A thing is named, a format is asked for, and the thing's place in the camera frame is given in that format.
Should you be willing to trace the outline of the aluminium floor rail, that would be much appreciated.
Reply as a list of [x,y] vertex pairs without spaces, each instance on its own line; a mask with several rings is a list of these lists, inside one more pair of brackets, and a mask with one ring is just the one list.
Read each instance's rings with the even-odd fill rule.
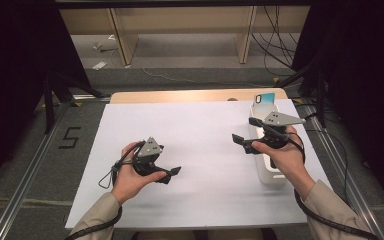
[[318,138],[327,152],[332,165],[341,178],[343,184],[343,195],[346,201],[368,225],[370,231],[377,236],[378,240],[384,240],[384,234],[379,227],[373,212],[370,210],[367,201],[358,189],[352,174],[349,172],[349,161],[345,147],[341,141],[328,129],[323,128],[316,117],[316,104],[309,98],[304,98],[305,112],[308,114],[307,120],[313,127],[313,132],[318,134]]
[[22,206],[22,203],[29,192],[36,175],[45,160],[51,143],[59,128],[59,124],[65,113],[69,109],[68,103],[61,103],[56,111],[56,120],[49,132],[45,134],[38,149],[35,152],[30,164],[28,165],[21,181],[19,182],[14,194],[5,205],[4,211],[0,216],[0,240],[5,240],[11,226]]

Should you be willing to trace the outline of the white plastic bin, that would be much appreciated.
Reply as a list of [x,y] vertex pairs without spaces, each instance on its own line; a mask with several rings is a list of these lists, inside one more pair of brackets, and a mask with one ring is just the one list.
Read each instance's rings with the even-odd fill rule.
[[[272,111],[277,110],[273,103],[253,103],[250,108],[250,116],[264,119]],[[263,129],[250,125],[248,127],[251,139],[259,139],[264,136]],[[265,185],[284,185],[287,182],[284,174],[271,163],[271,158],[266,154],[257,154],[254,156],[256,169],[260,181]]]

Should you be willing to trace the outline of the iridescent phone case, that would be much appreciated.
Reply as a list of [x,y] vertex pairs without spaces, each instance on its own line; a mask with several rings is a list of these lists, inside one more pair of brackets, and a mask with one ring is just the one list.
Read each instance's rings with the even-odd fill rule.
[[277,109],[274,102],[274,92],[257,94],[251,108],[252,116],[258,119],[265,119],[271,112]]

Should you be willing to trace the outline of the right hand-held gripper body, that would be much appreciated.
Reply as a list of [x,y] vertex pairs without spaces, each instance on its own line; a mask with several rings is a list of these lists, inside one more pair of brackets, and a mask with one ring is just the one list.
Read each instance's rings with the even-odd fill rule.
[[262,142],[274,149],[282,148],[288,143],[289,134],[286,132],[287,126],[303,124],[305,122],[305,119],[276,111],[271,112],[265,119],[261,120],[275,125],[275,129],[278,131],[277,134],[263,131]]

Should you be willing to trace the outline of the black curtain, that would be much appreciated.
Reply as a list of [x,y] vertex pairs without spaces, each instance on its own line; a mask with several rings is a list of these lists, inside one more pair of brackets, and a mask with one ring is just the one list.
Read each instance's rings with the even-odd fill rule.
[[55,0],[0,0],[0,167],[57,73],[89,84]]
[[384,190],[384,0],[314,0],[293,67],[308,64],[328,36],[328,95]]

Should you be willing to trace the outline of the person's right hand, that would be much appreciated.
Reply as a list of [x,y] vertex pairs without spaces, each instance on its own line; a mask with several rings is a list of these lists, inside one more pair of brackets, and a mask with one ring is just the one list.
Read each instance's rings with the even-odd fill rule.
[[304,156],[301,152],[302,140],[293,126],[287,126],[286,132],[290,136],[291,143],[283,148],[273,149],[268,145],[254,141],[252,147],[261,153],[270,156],[277,168],[291,182],[302,200],[305,200],[315,185],[315,180],[308,173],[304,165]]

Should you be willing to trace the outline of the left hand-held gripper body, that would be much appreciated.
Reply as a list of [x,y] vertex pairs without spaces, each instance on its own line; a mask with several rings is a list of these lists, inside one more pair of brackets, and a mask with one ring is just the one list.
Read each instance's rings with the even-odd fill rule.
[[132,165],[135,171],[141,176],[147,176],[154,172],[163,171],[158,167],[155,161],[163,151],[163,146],[159,145],[153,137],[149,137],[146,141],[139,144],[139,148],[135,151]]

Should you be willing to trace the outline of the person's left hand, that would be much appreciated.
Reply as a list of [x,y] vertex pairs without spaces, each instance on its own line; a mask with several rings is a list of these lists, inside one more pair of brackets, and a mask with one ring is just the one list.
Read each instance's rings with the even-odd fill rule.
[[117,180],[111,190],[111,194],[122,205],[127,200],[135,197],[147,184],[156,182],[165,177],[164,171],[154,172],[147,176],[139,175],[130,164],[120,167]]

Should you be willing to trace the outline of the light wooden table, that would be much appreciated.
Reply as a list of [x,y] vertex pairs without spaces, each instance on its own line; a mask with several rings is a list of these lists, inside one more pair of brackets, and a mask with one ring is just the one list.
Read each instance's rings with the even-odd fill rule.
[[171,103],[208,101],[251,101],[259,93],[275,94],[276,99],[287,99],[281,88],[211,89],[211,90],[173,90],[117,92],[110,99],[111,104],[130,103]]

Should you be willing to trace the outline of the small floor debris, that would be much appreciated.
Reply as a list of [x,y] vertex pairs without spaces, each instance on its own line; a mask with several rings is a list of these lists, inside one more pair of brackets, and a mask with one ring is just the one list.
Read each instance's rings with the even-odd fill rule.
[[111,52],[118,49],[114,35],[97,35],[92,48],[100,53]]

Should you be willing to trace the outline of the light wooden desk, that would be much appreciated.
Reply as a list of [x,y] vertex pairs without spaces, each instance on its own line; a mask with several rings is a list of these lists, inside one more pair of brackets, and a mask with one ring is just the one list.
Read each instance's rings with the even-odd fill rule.
[[113,34],[121,63],[129,65],[141,34],[213,34],[235,36],[238,59],[247,62],[251,35],[276,28],[300,33],[308,6],[162,7],[62,9],[72,35]]

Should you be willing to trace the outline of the black metal stand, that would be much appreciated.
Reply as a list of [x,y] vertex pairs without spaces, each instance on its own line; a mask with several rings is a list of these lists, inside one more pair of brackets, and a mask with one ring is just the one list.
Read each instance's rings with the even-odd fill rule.
[[310,98],[314,96],[316,99],[316,117],[323,128],[326,127],[324,117],[324,93],[325,93],[325,81],[324,74],[321,67],[317,64],[309,64],[297,71],[293,75],[289,76],[285,80],[280,80],[274,84],[275,88],[285,88],[293,82],[301,79],[301,86],[298,89],[298,93],[301,97]]
[[50,71],[43,81],[43,96],[46,112],[46,134],[52,130],[55,124],[53,96],[56,96],[62,103],[71,103],[74,99],[74,95],[69,90],[70,87],[79,88],[80,90],[89,93],[98,99],[109,97],[109,94],[97,91],[66,74],[56,70]]

